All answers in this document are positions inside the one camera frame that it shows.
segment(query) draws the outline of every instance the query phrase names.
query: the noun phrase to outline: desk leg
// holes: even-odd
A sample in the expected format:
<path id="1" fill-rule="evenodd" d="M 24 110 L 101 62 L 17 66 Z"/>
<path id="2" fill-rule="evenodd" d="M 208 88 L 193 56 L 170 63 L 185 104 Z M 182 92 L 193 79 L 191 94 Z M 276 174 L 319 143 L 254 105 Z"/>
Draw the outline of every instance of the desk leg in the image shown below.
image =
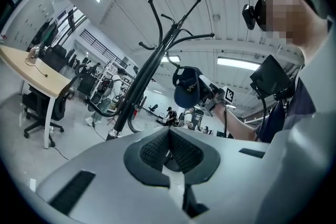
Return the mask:
<path id="1" fill-rule="evenodd" d="M 25 81 L 22 80 L 21 81 L 21 85 L 20 85 L 20 89 L 19 89 L 19 94 L 22 95 L 22 91 L 23 91 L 23 85 L 25 84 Z"/>
<path id="2" fill-rule="evenodd" d="M 50 97 L 48 110 L 47 110 L 47 116 L 46 116 L 46 125 L 44 126 L 44 147 L 46 149 L 49 148 L 49 127 L 50 127 L 51 114 L 54 108 L 55 100 L 56 100 L 55 97 Z"/>

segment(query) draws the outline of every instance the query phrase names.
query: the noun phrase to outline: chair base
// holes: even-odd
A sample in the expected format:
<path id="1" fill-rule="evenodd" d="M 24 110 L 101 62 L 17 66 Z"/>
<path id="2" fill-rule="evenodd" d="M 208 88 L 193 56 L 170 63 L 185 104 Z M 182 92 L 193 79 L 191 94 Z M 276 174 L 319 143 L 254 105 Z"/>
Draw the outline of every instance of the chair base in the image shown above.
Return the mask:
<path id="1" fill-rule="evenodd" d="M 28 132 L 31 131 L 32 129 L 35 129 L 36 127 L 39 127 L 39 126 L 42 126 L 44 128 L 44 126 L 46 125 L 46 119 L 42 119 L 42 118 L 40 118 L 39 116 L 37 116 L 33 113 L 27 112 L 27 108 L 25 108 L 24 110 L 26 111 L 26 118 L 28 120 L 30 118 L 33 118 L 33 119 L 36 120 L 36 122 L 34 122 L 32 125 L 30 125 L 30 126 L 28 126 L 27 128 L 24 129 L 24 137 L 28 139 L 30 137 Z M 54 122 L 51 122 L 50 126 L 60 128 L 61 133 L 64 132 L 63 127 L 61 125 L 58 125 L 58 124 L 54 123 Z M 50 140 L 50 146 L 55 147 L 56 144 L 52 140 L 50 133 L 49 133 L 49 140 Z"/>

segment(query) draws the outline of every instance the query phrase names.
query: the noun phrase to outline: blue shirt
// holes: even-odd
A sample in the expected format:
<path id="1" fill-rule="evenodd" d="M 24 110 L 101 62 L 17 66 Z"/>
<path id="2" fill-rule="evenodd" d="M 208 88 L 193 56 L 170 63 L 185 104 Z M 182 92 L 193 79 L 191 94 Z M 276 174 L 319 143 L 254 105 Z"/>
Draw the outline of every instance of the blue shirt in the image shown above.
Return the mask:
<path id="1" fill-rule="evenodd" d="M 279 101 L 272 109 L 269 117 L 265 119 L 262 131 L 260 131 L 261 124 L 255 128 L 255 132 L 262 142 L 271 143 L 277 132 L 291 129 L 298 121 L 316 112 L 310 95 L 300 79 L 298 79 L 287 114 L 283 107 L 283 102 Z"/>

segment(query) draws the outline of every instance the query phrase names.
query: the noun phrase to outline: white cabinet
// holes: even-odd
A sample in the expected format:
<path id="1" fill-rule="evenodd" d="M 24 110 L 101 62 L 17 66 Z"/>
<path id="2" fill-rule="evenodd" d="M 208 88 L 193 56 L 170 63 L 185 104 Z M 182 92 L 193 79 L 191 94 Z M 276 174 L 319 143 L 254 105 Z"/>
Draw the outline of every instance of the white cabinet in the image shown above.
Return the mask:
<path id="1" fill-rule="evenodd" d="M 26 50 L 41 26 L 54 13 L 51 0 L 29 0 L 6 32 L 6 45 Z"/>

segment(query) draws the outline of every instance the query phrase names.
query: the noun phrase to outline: navy baseball cap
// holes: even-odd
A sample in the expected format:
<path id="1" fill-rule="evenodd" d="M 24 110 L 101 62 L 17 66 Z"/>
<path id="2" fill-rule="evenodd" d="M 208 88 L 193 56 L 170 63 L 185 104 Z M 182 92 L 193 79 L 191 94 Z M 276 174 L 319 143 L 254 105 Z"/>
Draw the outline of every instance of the navy baseball cap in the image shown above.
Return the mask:
<path id="1" fill-rule="evenodd" d="M 195 67 L 185 67 L 181 75 L 177 74 L 178 71 L 177 69 L 173 76 L 174 100 L 178 106 L 189 109 L 200 101 L 198 76 L 202 72 Z"/>

